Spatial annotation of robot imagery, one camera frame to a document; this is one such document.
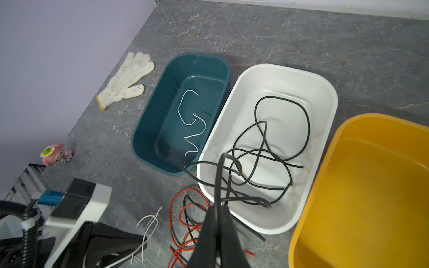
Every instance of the white baseboard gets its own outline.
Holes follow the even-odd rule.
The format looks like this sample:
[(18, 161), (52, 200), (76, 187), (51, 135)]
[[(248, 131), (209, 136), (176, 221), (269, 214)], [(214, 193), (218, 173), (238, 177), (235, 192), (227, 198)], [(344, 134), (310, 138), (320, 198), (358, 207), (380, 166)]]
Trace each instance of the white baseboard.
[(374, 15), (374, 16), (385, 16), (395, 18), (411, 18), (417, 20), (429, 20), (429, 14), (416, 13), (411, 11), (388, 11), (388, 10), (372, 10), (372, 9), (357, 9), (350, 7), (326, 7), (326, 6), (302, 6), (296, 5), (295, 3), (268, 3), (262, 0), (200, 0), (200, 1), (211, 1), (211, 2), (223, 2), (223, 3), (236, 3), (236, 4), (248, 4), (256, 6), (276, 6), (276, 7), (287, 7), (294, 9), (309, 9), (309, 10), (320, 10), (330, 12), (343, 12), (351, 14), (362, 14), (362, 15)]

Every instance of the white wire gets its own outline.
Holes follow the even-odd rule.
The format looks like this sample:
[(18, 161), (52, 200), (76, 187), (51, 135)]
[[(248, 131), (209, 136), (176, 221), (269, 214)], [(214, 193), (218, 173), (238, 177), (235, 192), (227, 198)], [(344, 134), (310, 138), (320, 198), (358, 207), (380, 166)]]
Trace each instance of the white wire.
[[(132, 253), (130, 253), (130, 254), (128, 254), (128, 255), (126, 255), (124, 258), (121, 258), (121, 259), (119, 259), (119, 260), (117, 260), (117, 261), (115, 261), (115, 262), (113, 262), (113, 263), (111, 263), (111, 264), (109, 264), (108, 266), (106, 266), (106, 267), (104, 267), (104, 268), (111, 268), (111, 267), (113, 267), (113, 266), (115, 266), (115, 265), (117, 265), (118, 263), (120, 263), (120, 262), (122, 262), (122, 261), (124, 261), (124, 260), (126, 260), (126, 259), (128, 259), (128, 258), (130, 258), (131, 257), (131, 264), (133, 264), (133, 257), (134, 257), (134, 254), (137, 252), (137, 251), (139, 251), (139, 249), (141, 248), (142, 249), (142, 263), (143, 263), (143, 249), (144, 249), (144, 245), (149, 241), (149, 239), (152, 237), (152, 235), (153, 235), (153, 233), (154, 233), (154, 231), (155, 231), (155, 229), (157, 228), (157, 226), (158, 226), (158, 214), (159, 214), (159, 212), (161, 211), (161, 209), (162, 209), (162, 207), (160, 207), (159, 209), (158, 209), (158, 211), (155, 213), (155, 215), (147, 215), (147, 216), (144, 216), (143, 218), (141, 218), (140, 220), (139, 220), (139, 222), (137, 223), (137, 225), (136, 226), (138, 226), (141, 222), (142, 222), (142, 220), (144, 220), (144, 219), (146, 219), (146, 218), (149, 218), (149, 217), (151, 217), (152, 219), (149, 221), (149, 223), (146, 225), (146, 227), (145, 227), (145, 234), (143, 235), (143, 241), (142, 241), (142, 244), (140, 245), (140, 246), (138, 246)], [(151, 234), (149, 235), (149, 237), (147, 237), (147, 239), (146, 239), (146, 241), (145, 241), (145, 237), (146, 237), (146, 234), (147, 234), (147, 232), (148, 232), (148, 230), (150, 229), (150, 227), (152, 226), (152, 224), (154, 223), (156, 221), (156, 224), (155, 224), (155, 227), (154, 227), (154, 229), (152, 230), (152, 232), (151, 232)], [(86, 260), (86, 255), (84, 256), (84, 258), (83, 258), (83, 265), (82, 265), (82, 268), (85, 268), (85, 260)]]
[(182, 100), (180, 101), (179, 106), (177, 107), (177, 113), (179, 114), (180, 119), (182, 120), (183, 124), (185, 124), (185, 125), (187, 125), (187, 126), (191, 126), (191, 125), (193, 125), (193, 124), (195, 123), (195, 121), (196, 121), (196, 115), (194, 114), (194, 115), (195, 115), (195, 119), (194, 119), (194, 121), (193, 121), (192, 123), (190, 123), (190, 124), (187, 124), (187, 123), (183, 120), (183, 118), (182, 118), (182, 116), (180, 115), (180, 112), (179, 112), (180, 105), (182, 105), (183, 98), (185, 97), (185, 94), (186, 94), (188, 91), (192, 91), (192, 92), (194, 92), (194, 93), (195, 93), (195, 95), (197, 95), (197, 96), (198, 96), (198, 94), (197, 94), (195, 91), (193, 91), (192, 89), (188, 89), (187, 91), (185, 91), (185, 93), (183, 93)]
[(188, 153), (198, 153), (198, 148), (195, 146), (195, 144), (193, 144), (192, 142), (188, 141), (187, 139), (188, 139), (188, 138), (190, 138), (190, 137), (196, 137), (196, 136), (199, 136), (199, 135), (203, 134), (203, 133), (204, 133), (204, 131), (205, 131), (205, 129), (206, 129), (206, 127), (207, 127), (207, 125), (206, 125), (205, 121), (204, 121), (201, 117), (197, 116), (195, 113), (194, 113), (194, 116), (195, 116), (195, 118), (200, 119), (200, 120), (204, 123), (204, 129), (201, 131), (201, 133), (198, 133), (198, 134), (194, 134), (194, 135), (190, 135), (190, 136), (184, 137), (185, 141), (187, 141), (187, 142), (189, 142), (190, 144), (192, 144), (192, 145), (195, 147), (196, 151), (187, 151), (187, 152), (185, 153), (185, 160), (183, 161), (183, 163), (186, 163), (186, 155), (187, 155)]

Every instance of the teal bin rim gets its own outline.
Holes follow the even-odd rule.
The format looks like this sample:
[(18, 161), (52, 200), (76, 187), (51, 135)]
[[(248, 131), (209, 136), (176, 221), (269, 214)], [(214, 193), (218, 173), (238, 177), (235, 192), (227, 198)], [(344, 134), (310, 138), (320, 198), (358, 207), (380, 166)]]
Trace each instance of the teal bin rim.
[[(134, 129), (134, 131), (133, 131), (133, 136), (132, 136), (132, 138), (131, 138), (131, 150), (132, 150), (133, 155), (135, 156), (135, 158), (137, 158), (137, 160), (139, 160), (140, 162), (144, 163), (145, 165), (148, 165), (149, 167), (151, 167), (151, 168), (155, 169), (156, 171), (159, 171), (159, 172), (161, 172), (161, 173), (163, 173), (163, 174), (166, 174), (166, 175), (169, 175), (169, 176), (171, 176), (171, 177), (178, 177), (178, 176), (182, 176), (183, 174), (185, 174), (185, 172), (184, 172), (184, 171), (174, 172), (174, 173), (173, 173), (173, 172), (168, 172), (168, 171), (165, 171), (165, 170), (163, 170), (163, 169), (161, 169), (161, 168), (159, 168), (159, 167), (157, 167), (157, 166), (152, 165), (151, 163), (149, 163), (149, 162), (147, 162), (146, 160), (144, 160), (144, 159), (142, 159), (141, 157), (139, 157), (139, 156), (136, 154), (135, 150), (134, 150), (134, 136), (136, 135), (136, 129), (137, 129), (137, 126), (140, 124), (140, 121), (142, 120), (143, 115), (144, 115), (144, 114), (145, 114), (145, 112), (146, 112), (146, 108), (148, 107), (148, 104), (149, 104), (149, 102), (151, 101), (151, 99), (152, 99), (152, 97), (153, 97), (153, 95), (154, 95), (154, 93), (155, 93), (155, 90), (158, 88), (158, 84), (159, 84), (159, 82), (160, 82), (161, 78), (163, 77), (164, 72), (167, 70), (167, 67), (170, 65), (170, 63), (172, 63), (172, 61), (174, 61), (174, 60), (175, 60), (175, 59), (177, 59), (178, 57), (182, 57), (182, 56), (184, 56), (184, 55), (194, 55), (194, 56), (212, 57), (212, 58), (216, 58), (216, 59), (219, 59), (219, 60), (223, 61), (223, 63), (225, 64), (225, 66), (226, 66), (226, 68), (227, 68), (227, 78), (226, 78), (226, 83), (225, 83), (225, 85), (224, 85), (224, 88), (222, 89), (222, 94), (221, 94), (221, 96), (224, 96), (224, 95), (225, 95), (225, 91), (227, 90), (228, 85), (230, 84), (230, 79), (231, 79), (231, 67), (230, 67), (230, 64), (228, 63), (228, 61), (227, 61), (227, 60), (225, 60), (224, 58), (220, 57), (220, 56), (211, 55), (211, 54), (202, 54), (202, 53), (182, 53), (182, 54), (179, 54), (179, 55), (177, 55), (176, 57), (172, 58), (172, 59), (167, 63), (167, 65), (165, 66), (165, 68), (164, 68), (164, 70), (163, 70), (163, 72), (162, 72), (161, 76), (160, 76), (160, 77), (159, 77), (159, 79), (158, 79), (157, 84), (156, 84), (156, 85), (155, 85), (155, 87), (154, 87), (154, 90), (153, 90), (153, 91), (152, 91), (152, 93), (151, 93), (151, 96), (149, 97), (149, 100), (146, 102), (146, 106), (145, 106), (145, 108), (143, 109), (143, 112), (142, 112), (142, 114), (140, 115), (139, 120), (137, 121), (136, 127), (135, 127), (135, 129)], [(218, 102), (217, 102), (217, 104), (216, 104), (216, 105), (217, 105), (217, 107), (218, 107), (218, 113), (217, 113), (216, 115), (214, 115), (214, 116), (211, 118), (210, 123), (209, 123), (209, 124), (207, 124), (207, 127), (208, 127), (208, 126), (210, 126), (210, 128), (209, 128), (209, 129), (210, 129), (210, 131), (207, 131), (207, 133), (205, 133), (205, 134), (204, 134), (204, 136), (203, 136), (203, 137), (204, 137), (204, 139), (203, 139), (203, 140), (204, 140), (204, 142), (203, 142), (203, 143), (201, 143), (200, 147), (198, 148), (198, 153), (196, 154), (195, 159), (198, 159), (198, 158), (199, 158), (199, 156), (200, 156), (200, 154), (201, 154), (201, 151), (202, 151), (202, 149), (204, 148), (205, 142), (207, 141), (208, 136), (211, 134), (211, 130), (213, 129), (213, 126), (215, 125), (216, 120), (217, 120), (217, 118), (218, 118), (218, 115), (219, 115), (219, 113), (220, 113), (220, 110), (219, 110), (219, 109), (223, 108), (223, 107), (221, 107), (222, 102), (223, 102), (223, 98), (219, 98), (219, 100), (218, 100)], [(192, 168), (193, 168), (193, 165), (189, 166), (186, 170), (190, 171)]]

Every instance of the yellow plastic bin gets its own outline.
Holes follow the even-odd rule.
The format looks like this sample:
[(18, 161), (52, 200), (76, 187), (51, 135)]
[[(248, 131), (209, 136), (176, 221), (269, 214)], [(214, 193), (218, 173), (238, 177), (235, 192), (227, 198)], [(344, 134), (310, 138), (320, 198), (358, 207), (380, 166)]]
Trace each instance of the yellow plastic bin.
[(429, 127), (363, 114), (337, 130), (290, 268), (429, 267)]

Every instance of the plastic bin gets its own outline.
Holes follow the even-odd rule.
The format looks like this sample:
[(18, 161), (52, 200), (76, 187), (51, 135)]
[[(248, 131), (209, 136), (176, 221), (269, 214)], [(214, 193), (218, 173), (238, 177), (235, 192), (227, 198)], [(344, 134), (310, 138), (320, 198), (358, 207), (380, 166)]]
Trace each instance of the plastic bin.
[(363, 114), (337, 130), (289, 247), (291, 268), (429, 267), (429, 127)]
[[(329, 130), (337, 110), (338, 98), (334, 87), (320, 75), (273, 64), (259, 64), (244, 71), (233, 90), (201, 153), (199, 161), (217, 162), (223, 152), (233, 147), (240, 133), (254, 121), (254, 107), (264, 96), (278, 96), (294, 100), (307, 111), (310, 119), (310, 139), (306, 149), (291, 164), (303, 165), (304, 169), (290, 168), (293, 178), (291, 186), (279, 202), (271, 209), (247, 205), (242, 202), (228, 204), (232, 214), (254, 230), (264, 234), (287, 231), (299, 219), (320, 157), (325, 148)], [(268, 122), (267, 140), (271, 149), (286, 158), (297, 153), (307, 138), (307, 120), (301, 108), (295, 104), (266, 99), (258, 106), (258, 120)], [(262, 141), (257, 128), (249, 130), (237, 146), (244, 149), (259, 148)], [(249, 175), (255, 161), (254, 156), (240, 158), (244, 173)], [(252, 182), (268, 187), (286, 187), (289, 176), (282, 164), (260, 159)], [(197, 177), (214, 183), (216, 166), (197, 166)], [(243, 181), (233, 174), (234, 181)], [(199, 185), (204, 194), (213, 199), (213, 188)], [(263, 190), (249, 184), (233, 186), (234, 190), (260, 196), (272, 201), (279, 191)]]
[(184, 172), (179, 164), (187, 151), (195, 148), (184, 137), (200, 133), (204, 123), (197, 120), (192, 126), (183, 124), (194, 120), (193, 113), (207, 124), (203, 134), (189, 138), (199, 153), (187, 155), (186, 162), (198, 159), (211, 129), (231, 91), (230, 67), (221, 57), (204, 54), (181, 54), (172, 59), (162, 73), (134, 130), (131, 148), (135, 157), (146, 165), (170, 176)]

